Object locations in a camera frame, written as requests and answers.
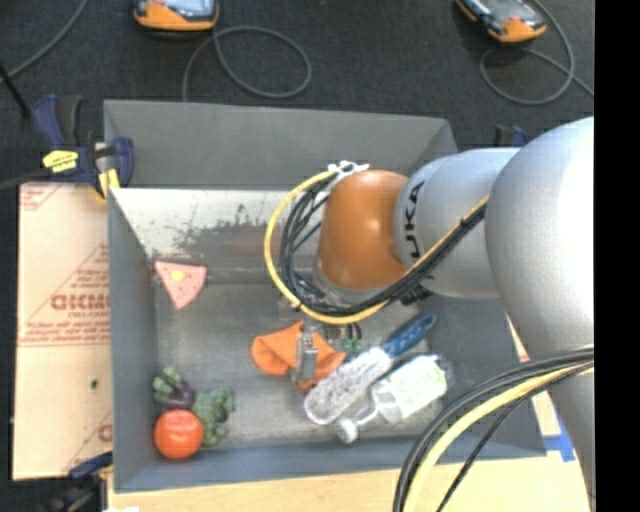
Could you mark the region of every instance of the clear plastic bottle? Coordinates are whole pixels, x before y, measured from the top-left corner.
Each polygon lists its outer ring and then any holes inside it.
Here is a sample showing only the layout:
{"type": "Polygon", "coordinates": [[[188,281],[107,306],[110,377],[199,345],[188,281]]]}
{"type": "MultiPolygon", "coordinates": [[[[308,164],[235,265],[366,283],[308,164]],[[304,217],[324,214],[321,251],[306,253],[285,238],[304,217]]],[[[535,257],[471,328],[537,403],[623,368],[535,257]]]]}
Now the clear plastic bottle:
{"type": "Polygon", "coordinates": [[[439,357],[414,357],[373,384],[365,404],[335,422],[336,434],[349,444],[360,431],[378,422],[400,423],[447,392],[447,372],[439,357]]]}

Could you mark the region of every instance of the cardboard sheet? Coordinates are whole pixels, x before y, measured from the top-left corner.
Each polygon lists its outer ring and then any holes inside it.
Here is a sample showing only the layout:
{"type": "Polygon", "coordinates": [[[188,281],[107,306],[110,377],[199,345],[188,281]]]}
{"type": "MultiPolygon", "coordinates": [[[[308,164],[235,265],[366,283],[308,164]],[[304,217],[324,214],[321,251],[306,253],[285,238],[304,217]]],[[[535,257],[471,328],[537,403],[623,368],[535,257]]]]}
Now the cardboard sheet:
{"type": "Polygon", "coordinates": [[[66,475],[112,443],[106,202],[30,183],[19,208],[17,480],[66,475]]]}

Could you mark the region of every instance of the red toy tomato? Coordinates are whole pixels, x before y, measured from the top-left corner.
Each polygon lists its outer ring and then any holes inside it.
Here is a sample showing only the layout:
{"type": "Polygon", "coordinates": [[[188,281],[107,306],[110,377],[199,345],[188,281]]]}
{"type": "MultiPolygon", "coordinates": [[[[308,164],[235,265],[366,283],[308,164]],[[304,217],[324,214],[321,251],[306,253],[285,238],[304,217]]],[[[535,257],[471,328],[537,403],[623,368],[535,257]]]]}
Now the red toy tomato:
{"type": "Polygon", "coordinates": [[[183,459],[198,451],[204,428],[191,411],[172,409],[156,422],[153,440],[158,451],[170,459],[183,459]]]}

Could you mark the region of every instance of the yellow clamp label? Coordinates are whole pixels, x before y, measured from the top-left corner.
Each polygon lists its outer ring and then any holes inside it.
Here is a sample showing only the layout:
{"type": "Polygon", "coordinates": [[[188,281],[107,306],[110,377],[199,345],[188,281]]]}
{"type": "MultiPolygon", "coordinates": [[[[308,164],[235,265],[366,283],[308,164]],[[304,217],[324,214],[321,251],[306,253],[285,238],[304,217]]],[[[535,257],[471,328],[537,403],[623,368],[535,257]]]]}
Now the yellow clamp label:
{"type": "Polygon", "coordinates": [[[106,172],[100,173],[98,181],[100,182],[100,189],[103,197],[107,197],[107,192],[110,188],[120,188],[118,171],[115,169],[109,169],[106,172]]]}
{"type": "Polygon", "coordinates": [[[42,163],[47,169],[54,173],[67,171],[76,167],[78,153],[75,151],[63,151],[56,149],[42,159],[42,163]]]}

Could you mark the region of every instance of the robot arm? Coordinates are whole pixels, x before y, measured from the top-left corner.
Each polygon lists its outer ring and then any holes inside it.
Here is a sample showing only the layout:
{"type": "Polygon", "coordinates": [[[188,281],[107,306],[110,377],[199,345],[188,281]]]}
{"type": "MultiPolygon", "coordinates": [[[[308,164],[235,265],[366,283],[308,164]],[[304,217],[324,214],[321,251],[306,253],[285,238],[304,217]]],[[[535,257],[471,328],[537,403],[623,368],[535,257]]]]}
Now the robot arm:
{"type": "MultiPolygon", "coordinates": [[[[593,344],[593,139],[594,119],[587,118],[523,148],[435,160],[410,178],[367,170],[342,179],[323,213],[317,289],[345,304],[366,302],[488,196],[484,220],[422,286],[450,297],[500,299],[533,358],[593,344]]],[[[551,396],[595,510],[593,373],[562,383],[551,396]]]]}

